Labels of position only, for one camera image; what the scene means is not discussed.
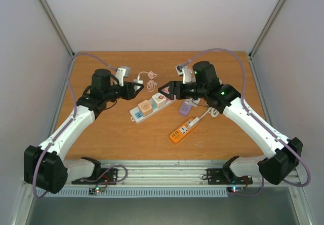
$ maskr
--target power plug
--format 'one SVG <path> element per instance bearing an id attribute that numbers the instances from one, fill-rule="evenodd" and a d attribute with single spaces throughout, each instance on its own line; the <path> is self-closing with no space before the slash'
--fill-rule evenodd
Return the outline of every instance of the power plug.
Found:
<path id="1" fill-rule="evenodd" d="M 194 125 L 196 125 L 198 123 L 198 121 L 200 120 L 199 117 L 196 117 L 193 121 L 191 121 L 189 124 L 188 124 L 188 129 L 191 129 Z"/>
<path id="2" fill-rule="evenodd" d="M 143 81 L 142 81 L 142 80 L 138 80 L 138 79 L 134 79 L 133 82 L 134 82 L 134 83 L 143 84 Z M 135 86 L 134 88 L 135 88 L 135 91 L 137 91 L 138 89 L 140 89 L 139 86 Z"/>
<path id="3" fill-rule="evenodd" d="M 131 72 L 131 68 L 129 68 L 128 66 L 120 66 L 121 69 L 125 69 L 125 76 L 124 77 L 128 77 L 130 75 Z"/>

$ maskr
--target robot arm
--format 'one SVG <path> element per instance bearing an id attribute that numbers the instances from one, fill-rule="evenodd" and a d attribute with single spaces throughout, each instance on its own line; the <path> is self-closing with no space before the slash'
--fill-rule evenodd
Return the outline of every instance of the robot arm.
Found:
<path id="1" fill-rule="evenodd" d="M 131 100 L 143 89 L 142 84 L 124 81 L 129 68 L 123 66 L 116 76 L 107 69 L 98 69 L 92 75 L 92 83 L 76 102 L 76 108 L 64 123 L 38 147 L 29 146 L 24 152 L 24 180 L 32 184 L 36 164 L 44 151 L 38 169 L 36 186 L 53 194 L 59 192 L 70 181 L 100 175 L 100 162 L 81 158 L 77 162 L 64 164 L 65 156 L 81 133 L 106 110 L 107 102 L 122 98 Z"/>
<path id="2" fill-rule="evenodd" d="M 196 82 L 172 81 L 158 91 L 169 99 L 203 98 L 209 107 L 239 125 L 260 147 L 263 156 L 253 158 L 233 157 L 223 166 L 226 181 L 245 175 L 262 175 L 272 184 L 279 184 L 298 164 L 296 157 L 281 142 L 291 147 L 299 156 L 302 142 L 289 140 L 262 119 L 231 85 L 220 84 L 215 68 L 208 61 L 193 66 Z M 169 87 L 169 94 L 162 91 Z"/>

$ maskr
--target metal frame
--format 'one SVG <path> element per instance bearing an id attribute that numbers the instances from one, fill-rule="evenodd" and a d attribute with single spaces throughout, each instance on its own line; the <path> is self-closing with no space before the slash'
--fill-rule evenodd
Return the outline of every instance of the metal frame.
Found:
<path id="1" fill-rule="evenodd" d="M 282 9 L 283 5 L 285 4 L 287 0 L 278 0 L 277 4 L 275 5 L 275 7 L 273 8 L 266 24 L 264 25 L 257 41 L 255 42 L 252 51 L 250 53 L 250 55 L 253 57 L 255 55 L 255 53 L 257 52 L 259 46 L 261 45 L 263 39 L 265 38 L 265 36 L 267 35 L 270 27 L 272 26 L 273 22 L 275 21 L 275 19 L 277 18 L 280 10 Z"/>
<path id="2" fill-rule="evenodd" d="M 299 224 L 314 225 L 313 215 L 310 211 L 304 189 L 290 186 L 289 192 L 294 204 Z"/>
<path id="3" fill-rule="evenodd" d="M 32 194 L 31 186 L 23 184 L 19 192 L 10 225 L 26 224 L 33 199 L 34 197 Z"/>
<path id="4" fill-rule="evenodd" d="M 111 165 L 122 164 L 129 172 L 128 178 L 114 185 L 116 187 L 133 188 L 133 187 L 174 187 L 174 188 L 210 188 L 214 185 L 208 185 L 207 180 L 202 180 L 208 168 L 222 168 L 226 161 L 205 160 L 205 161 L 176 161 L 176 160 L 159 160 L 159 161 L 127 161 L 127 160 L 102 160 L 101 167 L 108 168 Z M 118 170 L 118 176 L 123 177 L 125 171 Z M 299 182 L 297 172 L 289 174 L 288 180 Z M 261 185 L 260 177 L 253 177 L 251 187 Z M 93 185 L 66 185 L 66 187 L 93 187 Z M 215 185 L 216 187 L 226 188 L 233 185 Z M 265 186 L 288 186 L 286 183 L 272 185 L 265 182 Z"/>
<path id="5" fill-rule="evenodd" d="M 67 52 L 69 53 L 70 56 L 72 56 L 74 54 L 74 52 L 73 52 L 69 42 L 67 41 L 67 39 L 66 39 L 66 37 L 65 37 L 59 23 L 57 22 L 57 20 L 56 20 L 56 18 L 54 16 L 49 4 L 47 3 L 46 0 L 39 0 L 39 2 L 41 4 L 41 6 L 43 7 L 46 15 L 48 16 L 50 22 L 52 23 L 54 29 L 56 30 L 59 38 L 61 39 L 62 43 L 64 44 Z"/>

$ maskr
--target gray floor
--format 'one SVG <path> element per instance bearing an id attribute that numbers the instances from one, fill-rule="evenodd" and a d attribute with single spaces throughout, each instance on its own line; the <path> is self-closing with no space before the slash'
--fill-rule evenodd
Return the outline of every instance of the gray floor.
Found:
<path id="1" fill-rule="evenodd" d="M 298 221 L 288 188 L 278 187 L 255 198 L 43 198 L 33 203 L 27 224 L 291 225 Z"/>

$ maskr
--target wooden table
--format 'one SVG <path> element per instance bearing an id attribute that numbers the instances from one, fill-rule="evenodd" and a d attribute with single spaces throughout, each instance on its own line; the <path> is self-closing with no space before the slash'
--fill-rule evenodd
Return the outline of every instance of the wooden table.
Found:
<path id="1" fill-rule="evenodd" d="M 129 81 L 136 78 L 140 71 L 153 71 L 158 74 L 155 81 L 158 87 L 169 81 L 180 81 L 175 66 L 186 62 L 197 52 L 92 52 L 107 63 L 119 67 L 131 67 Z M 249 105 L 263 116 L 260 99 L 245 52 L 238 52 L 247 71 L 246 100 Z M 200 56 L 196 62 L 207 60 L 214 64 L 218 77 L 223 83 L 233 85 L 241 92 L 242 74 L 239 63 L 231 55 L 223 52 L 210 52 Z M 71 84 L 78 99 L 83 90 L 90 85 L 91 76 L 98 68 L 105 66 L 89 56 L 77 58 Z M 144 84 L 147 75 L 141 75 Z M 153 94 L 146 87 L 131 100 L 120 99 L 112 109 L 104 111 L 77 139 L 67 159 L 82 156 L 98 160 L 227 160 L 235 155 L 243 157 L 261 155 L 258 146 L 243 130 L 223 115 L 212 118 L 206 115 L 198 126 L 177 145 L 169 135 L 189 117 L 199 117 L 207 109 L 192 108 L 187 118 L 179 115 L 183 100 L 178 100 L 140 124 L 132 122 L 129 110 L 136 107 Z M 72 111 L 72 98 L 66 92 L 58 118 L 60 125 Z"/>

